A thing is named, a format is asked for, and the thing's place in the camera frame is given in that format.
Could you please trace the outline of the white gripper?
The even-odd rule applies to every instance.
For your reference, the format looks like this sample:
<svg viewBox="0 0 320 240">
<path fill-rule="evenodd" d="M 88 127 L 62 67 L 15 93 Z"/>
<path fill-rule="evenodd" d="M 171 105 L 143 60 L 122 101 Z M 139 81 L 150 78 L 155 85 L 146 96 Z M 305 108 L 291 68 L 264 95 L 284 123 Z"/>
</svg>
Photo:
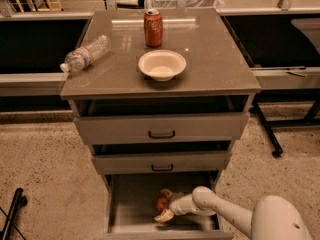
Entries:
<svg viewBox="0 0 320 240">
<path fill-rule="evenodd" d="M 193 202 L 191 194 L 182 192 L 173 194 L 169 189 L 162 189 L 160 193 L 169 199 L 170 210 L 164 209 L 160 215 L 154 218 L 156 222 L 165 223 L 171 220 L 174 215 L 196 214 L 199 211 L 199 207 Z"/>
</svg>

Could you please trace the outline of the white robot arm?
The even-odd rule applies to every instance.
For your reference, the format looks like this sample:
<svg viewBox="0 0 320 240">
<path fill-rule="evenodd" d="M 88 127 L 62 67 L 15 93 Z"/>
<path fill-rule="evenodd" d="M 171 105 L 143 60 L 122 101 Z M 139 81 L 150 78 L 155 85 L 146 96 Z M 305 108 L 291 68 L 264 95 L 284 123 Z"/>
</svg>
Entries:
<svg viewBox="0 0 320 240">
<path fill-rule="evenodd" d="M 211 189 L 199 186 L 191 194 L 160 191 L 155 217 L 165 223 L 174 216 L 218 214 L 251 240 L 313 240 L 299 211 L 288 200 L 275 195 L 260 199 L 252 211 L 218 197 Z"/>
</svg>

